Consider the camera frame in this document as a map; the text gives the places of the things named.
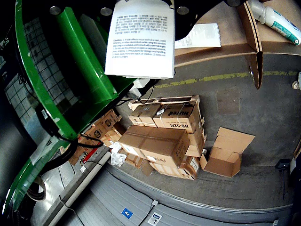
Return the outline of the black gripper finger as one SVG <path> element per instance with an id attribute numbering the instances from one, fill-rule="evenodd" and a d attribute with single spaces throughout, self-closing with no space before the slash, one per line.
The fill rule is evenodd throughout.
<path id="1" fill-rule="evenodd" d="M 96 20 L 106 32 L 109 32 L 116 3 L 116 0 L 49 0 L 48 7 L 56 6 L 62 11 L 70 7 L 79 15 L 85 14 Z"/>
<path id="2" fill-rule="evenodd" d="M 221 2 L 230 7 L 238 7 L 245 0 L 175 0 L 175 40 L 186 37 L 196 22 Z"/>

